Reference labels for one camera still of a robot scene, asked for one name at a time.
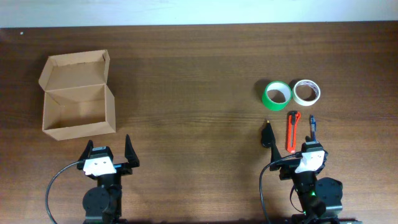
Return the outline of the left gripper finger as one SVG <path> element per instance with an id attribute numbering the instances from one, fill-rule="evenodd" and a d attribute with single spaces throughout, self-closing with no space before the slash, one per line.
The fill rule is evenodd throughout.
<path id="1" fill-rule="evenodd" d="M 89 158 L 90 156 L 90 152 L 93 149 L 93 141 L 89 140 L 88 144 L 85 147 L 85 150 L 83 151 L 83 153 L 81 154 L 81 160 L 84 161 L 87 158 Z"/>
<path id="2" fill-rule="evenodd" d="M 124 157 L 127 159 L 129 164 L 139 164 L 138 156 L 133 149 L 131 138 L 128 134 L 126 135 L 126 140 L 125 140 Z"/>

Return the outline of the black glue bottle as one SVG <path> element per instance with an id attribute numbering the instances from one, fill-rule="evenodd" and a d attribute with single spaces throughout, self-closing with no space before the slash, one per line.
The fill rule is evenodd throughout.
<path id="1" fill-rule="evenodd" d="M 261 144 L 265 148 L 270 148 L 275 144 L 275 136 L 269 120 L 265 122 L 264 129 L 261 131 Z"/>

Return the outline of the orange utility knife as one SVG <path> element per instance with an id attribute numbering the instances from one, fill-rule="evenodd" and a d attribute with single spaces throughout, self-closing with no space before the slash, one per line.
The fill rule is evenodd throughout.
<path id="1" fill-rule="evenodd" d="M 289 153 L 295 153 L 297 126 L 300 121 L 301 113 L 298 111 L 289 111 L 287 116 L 287 142 L 286 150 Z"/>

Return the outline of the white tape roll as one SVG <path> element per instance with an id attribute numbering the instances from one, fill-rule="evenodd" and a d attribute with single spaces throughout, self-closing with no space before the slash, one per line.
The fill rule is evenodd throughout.
<path id="1" fill-rule="evenodd" d="M 315 99 L 314 100 L 304 100 L 303 98 L 299 97 L 297 94 L 297 88 L 299 86 L 309 86 L 315 93 Z M 320 96 L 321 96 L 320 87 L 315 82 L 313 82 L 311 80 L 298 81 L 294 85 L 293 90 L 292 90 L 292 97 L 293 97 L 294 101 L 302 106 L 311 106 L 311 105 L 315 104 L 320 99 Z"/>

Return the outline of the brown cardboard box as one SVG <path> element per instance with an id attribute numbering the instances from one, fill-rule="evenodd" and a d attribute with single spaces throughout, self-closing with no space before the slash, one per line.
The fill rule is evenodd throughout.
<path id="1" fill-rule="evenodd" d="M 116 132 L 107 50 L 49 56 L 39 78 L 42 131 L 57 141 Z"/>

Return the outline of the green tape roll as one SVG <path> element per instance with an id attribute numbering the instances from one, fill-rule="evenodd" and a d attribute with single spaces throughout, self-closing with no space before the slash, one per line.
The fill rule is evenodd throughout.
<path id="1" fill-rule="evenodd" d="M 271 90 L 277 90 L 279 92 L 281 92 L 285 98 L 285 101 L 281 102 L 281 103 L 277 103 L 274 100 L 272 100 L 269 96 L 268 93 Z M 290 100 L 292 99 L 292 90 L 291 88 L 288 86 L 288 84 L 281 82 L 281 81 L 273 81 L 270 82 L 266 87 L 265 90 L 262 94 L 262 103 L 263 105 L 271 110 L 271 111 L 280 111 L 282 109 L 284 109 L 287 104 L 290 102 Z"/>

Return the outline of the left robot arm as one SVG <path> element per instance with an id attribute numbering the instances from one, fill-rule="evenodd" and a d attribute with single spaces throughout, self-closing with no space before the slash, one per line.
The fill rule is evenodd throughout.
<path id="1" fill-rule="evenodd" d="M 94 147 L 88 141 L 81 154 L 77 169 L 95 181 L 97 186 L 89 189 L 82 200 L 85 209 L 85 223 L 127 223 L 122 219 L 122 184 L 121 178 L 131 175 L 135 167 L 140 166 L 130 136 L 126 136 L 124 157 L 126 162 L 113 164 L 110 147 Z"/>

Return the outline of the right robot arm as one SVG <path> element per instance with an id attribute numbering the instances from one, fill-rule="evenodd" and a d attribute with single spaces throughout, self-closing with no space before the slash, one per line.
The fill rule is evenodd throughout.
<path id="1" fill-rule="evenodd" d="M 291 223 L 339 223 L 343 206 L 343 184 L 335 179 L 317 175 L 325 167 L 328 153 L 318 141 L 302 144 L 292 158 L 282 157 L 271 141 L 271 171 L 279 171 L 280 180 L 291 180 L 291 192 L 298 195 L 301 213 L 291 216 Z"/>

